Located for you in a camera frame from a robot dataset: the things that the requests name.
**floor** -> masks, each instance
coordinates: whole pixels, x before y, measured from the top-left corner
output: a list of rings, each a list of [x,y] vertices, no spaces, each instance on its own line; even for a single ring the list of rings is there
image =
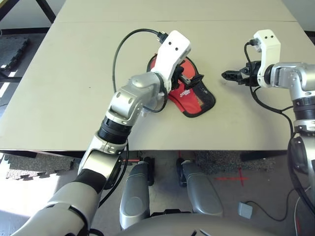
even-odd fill
[[[191,211],[191,204],[187,190],[178,185],[175,162],[178,153],[175,151],[145,152],[144,156],[155,157],[155,184],[150,187],[150,210],[161,212],[167,208],[178,208],[181,211]],[[183,153],[184,159],[190,159],[191,154]],[[288,217],[283,222],[276,222],[268,218],[260,209],[254,206],[252,218],[245,219],[238,215],[239,201],[253,200],[262,205],[275,218],[282,218],[285,213],[285,198],[292,188],[287,172],[286,157],[276,158],[274,171],[243,170],[244,186],[240,181],[215,180],[217,177],[238,177],[237,170],[232,173],[218,173],[210,175],[224,208],[224,216],[235,221],[242,221],[279,236],[295,235],[293,209],[297,199],[294,192],[289,199]],[[128,166],[125,179],[131,170]],[[76,176],[76,169],[65,172],[60,176],[51,175],[48,178],[34,178],[33,180],[5,179],[7,164],[0,164],[0,185],[7,191],[0,195],[0,236],[8,236],[21,227],[29,218],[49,200],[54,191],[72,181]],[[306,176],[300,176],[304,186],[307,186]],[[93,228],[101,230],[106,236],[115,235],[120,231],[119,206],[125,179],[113,195],[98,210],[93,221]],[[314,235],[315,221],[303,206],[299,204],[297,216],[300,220],[300,236]]]

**black wire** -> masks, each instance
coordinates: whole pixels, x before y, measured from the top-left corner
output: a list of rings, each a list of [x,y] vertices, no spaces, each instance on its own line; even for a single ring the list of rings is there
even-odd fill
[[[249,56],[248,56],[248,53],[247,53],[247,46],[250,45],[249,42],[247,42],[245,45],[244,45],[244,53],[245,53],[245,56],[246,56],[246,59],[247,61],[249,62],[250,66],[252,64]],[[284,116],[288,122],[289,122],[289,126],[290,126],[290,133],[291,133],[291,138],[290,138],[290,141],[289,141],[289,144],[288,144],[288,149],[287,149],[287,162],[288,162],[288,170],[289,170],[289,174],[290,174],[290,177],[291,177],[291,181],[292,181],[292,184],[295,188],[295,191],[298,193],[298,195],[300,196],[300,198],[302,199],[302,201],[304,202],[304,204],[308,207],[308,209],[310,210],[311,214],[315,217],[315,207],[313,206],[312,202],[310,201],[310,199],[307,197],[306,193],[304,192],[304,189],[302,187],[302,184],[298,178],[298,176],[296,175],[296,173],[294,172],[294,166],[293,166],[293,158],[292,158],[292,154],[291,154],[291,140],[294,138],[295,136],[295,132],[293,130],[293,124],[292,124],[292,121],[291,119],[286,115],[284,114],[283,112],[292,108],[292,106],[290,107],[287,107],[287,108],[284,108],[282,110],[279,110],[279,109],[276,109],[276,108],[273,108],[273,107],[269,107],[267,106],[266,104],[264,104],[263,102],[261,102],[259,100],[259,98],[257,97],[257,94],[256,94],[256,91],[258,90],[259,88],[255,89],[255,91],[252,90],[252,87],[250,87],[250,90],[251,90],[251,94],[252,94],[252,97],[253,99],[260,105],[262,106],[263,108],[269,110],[269,111],[272,111],[272,112],[275,112],[277,114],[280,114],[282,116]]]
[[[293,108],[293,106],[286,107],[286,108],[282,109],[281,111],[284,112],[284,111],[289,110],[291,108]]]
[[[125,36],[125,38],[122,39],[122,41],[120,42],[120,44],[118,45],[118,48],[116,49],[115,52],[115,56],[114,56],[114,60],[113,60],[113,70],[112,70],[112,81],[113,81],[113,87],[114,87],[114,92],[116,92],[116,79],[115,79],[115,69],[116,69],[116,61],[117,61],[117,56],[119,53],[120,48],[122,47],[122,45],[124,44],[124,42],[132,35],[134,35],[135,33],[138,32],[149,32],[149,33],[154,33],[156,35],[158,35],[158,32],[153,30],[153,29],[136,29],[132,32],[130,32],[129,34],[127,34]]]
[[[258,203],[254,202],[254,201],[247,201],[247,202],[244,202],[244,203],[245,203],[245,204],[253,203],[253,204],[257,205],[269,218],[271,218],[271,219],[273,219],[273,220],[275,220],[275,221],[281,222],[281,221],[284,221],[284,220],[286,219],[286,217],[287,217],[288,205],[289,205],[289,196],[290,196],[290,194],[291,194],[294,190],[295,190],[294,188],[291,189],[291,190],[288,192],[287,196],[286,196],[285,214],[284,214],[284,217],[281,218],[281,219],[276,219],[276,218],[272,217],[271,215],[269,215],[269,214],[266,212],[266,210],[265,210],[264,208],[262,208],[261,205],[259,205]]]
[[[124,174],[126,172],[127,169],[127,165],[128,165],[128,160],[129,160],[129,142],[127,140],[127,145],[126,145],[126,159],[125,159],[125,165],[123,168],[122,173],[119,176],[119,179],[116,181],[114,187],[106,194],[106,196],[99,202],[98,208],[100,208],[104,202],[110,197],[110,195],[112,195],[112,193],[116,190],[117,186],[119,185],[119,183],[122,181]]]
[[[101,231],[97,230],[97,229],[90,229],[89,233],[97,235],[97,236],[104,236],[104,234]]]
[[[265,109],[267,109],[267,110],[269,110],[271,112],[274,112],[274,113],[282,115],[283,117],[285,117],[287,119],[287,121],[289,123],[289,126],[290,126],[290,134],[292,135],[293,134],[292,121],[286,114],[283,113],[283,111],[286,111],[287,109],[289,109],[291,107],[287,107],[287,108],[284,108],[282,110],[279,110],[279,109],[276,109],[276,108],[273,108],[273,107],[269,107],[268,105],[264,104],[262,101],[259,100],[259,98],[257,97],[256,92],[252,90],[251,86],[250,86],[250,90],[251,90],[252,97],[256,101],[256,103],[258,103],[260,106],[262,106],[263,108],[265,108]]]
[[[136,29],[132,32],[130,32],[129,34],[127,34],[123,39],[122,41],[120,42],[120,44],[118,45],[118,48],[116,49],[116,52],[115,52],[115,56],[114,56],[114,60],[113,60],[113,69],[112,69],[112,81],[113,81],[113,88],[114,88],[114,92],[117,91],[116,89],[116,78],[115,78],[115,71],[116,71],[116,61],[117,61],[117,56],[118,56],[118,53],[119,53],[119,50],[121,49],[122,45],[124,44],[124,42],[129,38],[131,37],[132,35],[134,35],[135,33],[139,33],[139,32],[149,32],[149,33],[153,33],[153,34],[156,34],[158,35],[158,32],[156,30],[153,30],[153,29]],[[153,112],[153,113],[158,113],[160,111],[162,111],[165,106],[166,106],[166,103],[167,103],[167,90],[166,88],[164,87],[164,85],[161,85],[163,87],[163,93],[164,93],[164,102],[163,102],[163,105],[160,109],[158,110],[152,110],[146,106],[144,106],[144,109],[150,111],[150,112]]]
[[[247,42],[245,45],[244,45],[244,54],[246,56],[246,59],[248,61],[248,63],[250,64],[250,68],[251,68],[251,72],[250,72],[250,76],[252,76],[252,73],[253,73],[253,69],[252,69],[252,62],[251,62],[251,59],[250,57],[248,56],[248,52],[247,52],[247,46],[250,45],[249,42]],[[289,122],[289,126],[290,126],[290,135],[293,134],[293,124],[292,124],[292,121],[291,119],[286,115],[286,114],[283,114],[284,111],[286,111],[287,109],[290,109],[292,106],[290,107],[287,107],[287,108],[284,108],[282,110],[280,109],[276,109],[276,108],[273,108],[273,107],[270,107],[268,105],[266,105],[265,103],[263,103],[262,101],[259,100],[256,92],[258,89],[260,89],[261,87],[258,87],[255,89],[255,91],[252,90],[252,86],[250,86],[250,91],[251,91],[251,95],[253,97],[253,99],[255,100],[256,103],[258,103],[261,107],[271,111],[271,112],[274,112],[274,113],[277,113],[277,114],[280,114],[282,115],[283,117],[285,117],[287,119],[287,121]]]
[[[247,46],[248,46],[248,45],[250,45],[249,42],[247,42],[247,43],[244,45],[244,53],[245,53],[245,56],[246,56],[246,59],[247,59],[248,63],[250,64],[250,69],[251,69],[250,76],[252,76],[253,68],[252,68],[252,62],[251,62],[250,57],[248,56],[248,53],[247,53]]]

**black rubber joint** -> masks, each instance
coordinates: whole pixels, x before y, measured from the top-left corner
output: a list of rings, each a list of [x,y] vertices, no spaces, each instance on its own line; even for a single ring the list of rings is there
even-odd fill
[[[98,135],[101,139],[113,144],[124,144],[131,132],[132,126],[118,124],[107,117],[104,118]]]
[[[270,75],[271,75],[271,69],[274,66],[274,64],[270,65],[267,67],[267,69],[265,70],[265,74],[264,74],[264,80],[266,82],[266,84],[270,84]]]
[[[293,101],[293,107],[297,120],[315,119],[315,96],[296,99]]]

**gray carpet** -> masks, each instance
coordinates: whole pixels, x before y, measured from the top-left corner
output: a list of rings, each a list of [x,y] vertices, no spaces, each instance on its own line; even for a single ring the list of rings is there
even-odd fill
[[[239,168],[243,170],[272,171],[275,165],[274,158],[266,158],[253,161],[241,161],[240,154],[243,151],[196,151],[196,163],[203,172],[211,175],[220,172],[235,172]]]
[[[68,171],[73,165],[73,158],[45,154],[37,154],[36,158],[6,154],[4,159],[10,164],[6,178],[12,179],[49,177],[50,174]]]

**white table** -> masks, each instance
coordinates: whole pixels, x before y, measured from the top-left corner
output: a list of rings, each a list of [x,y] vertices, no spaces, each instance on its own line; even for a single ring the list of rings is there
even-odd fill
[[[261,29],[272,29],[279,38],[281,61],[315,63],[315,47],[297,22],[289,18],[67,22],[62,21],[65,15],[63,9],[0,121],[0,149],[86,149],[113,95],[111,66],[116,47],[128,32],[144,27],[165,32],[177,29],[191,41],[189,57],[205,74],[203,82],[217,103],[203,115],[187,118],[169,101],[163,112],[139,118],[129,137],[131,150],[286,149],[287,121],[258,106],[248,87],[226,82],[221,73],[245,66],[243,45]],[[130,38],[119,54],[117,85],[143,73],[158,47],[148,33]],[[252,60],[260,59],[252,48],[249,54]],[[276,108],[291,105],[285,89],[260,89],[258,96]],[[292,111],[287,114],[293,119]]]

